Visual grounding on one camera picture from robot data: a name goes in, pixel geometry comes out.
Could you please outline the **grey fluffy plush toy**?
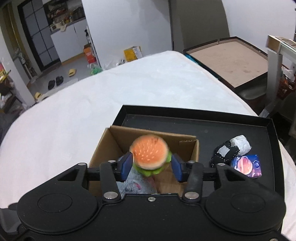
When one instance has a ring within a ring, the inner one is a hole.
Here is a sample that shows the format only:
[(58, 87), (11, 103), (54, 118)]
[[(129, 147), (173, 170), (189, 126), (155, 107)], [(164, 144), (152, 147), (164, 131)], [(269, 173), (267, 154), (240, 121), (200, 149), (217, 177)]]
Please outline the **grey fluffy plush toy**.
[(158, 193), (152, 177), (145, 177), (134, 167), (131, 168), (124, 182), (116, 182), (121, 197), (126, 194), (155, 194)]

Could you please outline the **brown cardboard box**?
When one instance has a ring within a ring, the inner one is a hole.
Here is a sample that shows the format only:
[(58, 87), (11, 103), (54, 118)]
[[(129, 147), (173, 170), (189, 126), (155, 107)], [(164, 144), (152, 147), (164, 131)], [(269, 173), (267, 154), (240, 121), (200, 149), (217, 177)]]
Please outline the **brown cardboard box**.
[(183, 161), (198, 161), (199, 140), (195, 136), (149, 131), (123, 126), (106, 128), (89, 166), (118, 161), (132, 153), (132, 169), (119, 190), (126, 193), (177, 193), (181, 196), (185, 184), (179, 183), (171, 168), (171, 157), (177, 154)]

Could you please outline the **hamburger plush toy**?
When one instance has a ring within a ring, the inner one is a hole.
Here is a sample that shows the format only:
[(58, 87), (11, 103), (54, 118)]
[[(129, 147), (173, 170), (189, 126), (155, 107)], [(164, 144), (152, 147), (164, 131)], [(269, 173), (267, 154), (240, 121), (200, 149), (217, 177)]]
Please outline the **hamburger plush toy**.
[(145, 177), (158, 175), (171, 162), (171, 151), (165, 140), (156, 135), (143, 135), (129, 148), (133, 155), (133, 167)]

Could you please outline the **black white-stitched fabric pouch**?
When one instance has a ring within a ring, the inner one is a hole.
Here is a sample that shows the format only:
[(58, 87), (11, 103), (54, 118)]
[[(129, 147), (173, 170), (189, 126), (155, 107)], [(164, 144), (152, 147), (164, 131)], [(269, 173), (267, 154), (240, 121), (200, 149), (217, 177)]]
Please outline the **black white-stitched fabric pouch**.
[(237, 156), (238, 152), (239, 148), (237, 146), (232, 146), (230, 141), (226, 141), (214, 150), (209, 165), (211, 168), (214, 168), (215, 165), (219, 163), (230, 165), (232, 159)]

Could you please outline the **white soft ball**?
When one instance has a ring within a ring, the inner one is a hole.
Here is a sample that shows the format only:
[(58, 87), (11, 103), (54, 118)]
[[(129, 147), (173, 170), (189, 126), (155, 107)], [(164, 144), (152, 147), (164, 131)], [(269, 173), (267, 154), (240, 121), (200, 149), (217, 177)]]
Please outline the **white soft ball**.
[(248, 142), (247, 138), (244, 135), (239, 135), (230, 140), (231, 147), (237, 147), (238, 153), (237, 156), (243, 156), (251, 150), (251, 145)]

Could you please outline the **blue tissue packet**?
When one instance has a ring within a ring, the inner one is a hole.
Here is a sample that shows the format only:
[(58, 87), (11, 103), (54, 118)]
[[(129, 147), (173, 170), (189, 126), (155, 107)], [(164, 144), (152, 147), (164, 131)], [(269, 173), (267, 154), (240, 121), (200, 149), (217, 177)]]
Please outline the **blue tissue packet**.
[(261, 164), (257, 155), (234, 157), (230, 166), (249, 178), (258, 178), (262, 176)]

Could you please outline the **white table cloth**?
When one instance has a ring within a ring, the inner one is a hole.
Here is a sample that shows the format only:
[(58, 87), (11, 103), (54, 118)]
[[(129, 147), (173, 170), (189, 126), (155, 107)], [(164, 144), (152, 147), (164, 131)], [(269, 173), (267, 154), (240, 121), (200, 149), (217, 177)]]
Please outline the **white table cloth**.
[(1, 240), (295, 240), (295, 164), (281, 143), (284, 196), (219, 163), (203, 165), (200, 201), (102, 200), (89, 164), (124, 105), (257, 116), (175, 51), (80, 80), (25, 111), (1, 143)]

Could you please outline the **black shallow tray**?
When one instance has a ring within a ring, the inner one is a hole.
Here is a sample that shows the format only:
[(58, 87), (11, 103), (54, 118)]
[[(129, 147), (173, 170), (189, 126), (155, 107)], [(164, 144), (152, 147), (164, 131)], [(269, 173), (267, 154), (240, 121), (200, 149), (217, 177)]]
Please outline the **black shallow tray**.
[(124, 105), (113, 125), (196, 136), (199, 161), (209, 166), (214, 149), (233, 137), (244, 135), (251, 155), (257, 155), (262, 176), (259, 182), (284, 196), (285, 182), (280, 143), (273, 121), (258, 116), (216, 111)]

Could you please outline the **yellow slipper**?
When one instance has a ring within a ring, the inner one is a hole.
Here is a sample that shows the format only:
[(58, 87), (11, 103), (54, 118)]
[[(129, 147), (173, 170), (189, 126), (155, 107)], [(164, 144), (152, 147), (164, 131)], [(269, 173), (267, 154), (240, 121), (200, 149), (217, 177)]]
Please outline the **yellow slipper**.
[(69, 70), (69, 73), (68, 73), (69, 77), (74, 76), (75, 74), (76, 74), (76, 69), (72, 68)]

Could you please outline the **black slippers pair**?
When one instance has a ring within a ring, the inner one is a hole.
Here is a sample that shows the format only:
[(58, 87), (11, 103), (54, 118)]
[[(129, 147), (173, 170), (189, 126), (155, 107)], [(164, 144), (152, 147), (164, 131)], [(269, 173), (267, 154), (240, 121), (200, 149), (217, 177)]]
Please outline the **black slippers pair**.
[(63, 82), (63, 76), (57, 76), (55, 80), (50, 80), (48, 82), (48, 90), (52, 90), (54, 87), (60, 86)]

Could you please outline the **yellow cardboard box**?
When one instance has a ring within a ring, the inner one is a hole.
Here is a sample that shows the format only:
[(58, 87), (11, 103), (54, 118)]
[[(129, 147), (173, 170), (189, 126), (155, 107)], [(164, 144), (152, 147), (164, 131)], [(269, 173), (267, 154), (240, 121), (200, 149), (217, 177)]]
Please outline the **yellow cardboard box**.
[(133, 46), (124, 50), (125, 58), (127, 62), (131, 62), (143, 57), (140, 46)]

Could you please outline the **orange bag on floor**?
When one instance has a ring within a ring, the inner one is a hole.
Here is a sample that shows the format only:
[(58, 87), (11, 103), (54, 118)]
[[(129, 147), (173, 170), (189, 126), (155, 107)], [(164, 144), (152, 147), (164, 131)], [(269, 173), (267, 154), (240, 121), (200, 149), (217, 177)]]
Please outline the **orange bag on floor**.
[(89, 64), (96, 62), (96, 58), (95, 58), (95, 55), (92, 51), (92, 47), (90, 44), (87, 44), (84, 46), (83, 53), (84, 53)]

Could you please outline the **red plastic basket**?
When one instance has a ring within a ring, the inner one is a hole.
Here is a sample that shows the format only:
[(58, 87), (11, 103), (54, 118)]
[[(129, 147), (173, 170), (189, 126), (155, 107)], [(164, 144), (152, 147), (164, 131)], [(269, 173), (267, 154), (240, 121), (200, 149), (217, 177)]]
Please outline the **red plastic basket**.
[(284, 100), (289, 94), (295, 92), (295, 73), (282, 66), (277, 97)]

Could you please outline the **grey chair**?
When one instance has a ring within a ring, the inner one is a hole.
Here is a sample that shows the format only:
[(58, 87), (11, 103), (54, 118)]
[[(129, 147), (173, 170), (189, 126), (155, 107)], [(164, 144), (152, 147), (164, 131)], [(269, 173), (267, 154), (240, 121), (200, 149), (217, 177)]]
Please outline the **grey chair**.
[(221, 0), (169, 1), (172, 49), (184, 49), (230, 36)]

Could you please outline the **grey desk with legs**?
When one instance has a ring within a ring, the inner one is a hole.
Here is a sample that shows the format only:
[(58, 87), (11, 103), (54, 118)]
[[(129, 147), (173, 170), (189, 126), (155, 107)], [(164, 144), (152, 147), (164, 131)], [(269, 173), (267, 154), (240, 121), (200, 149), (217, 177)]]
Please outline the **grey desk with legs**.
[(266, 118), (278, 102), (276, 95), (280, 85), (283, 56), (295, 64), (295, 42), (284, 37), (268, 35), (266, 41), (268, 72), (265, 108), (260, 117)]

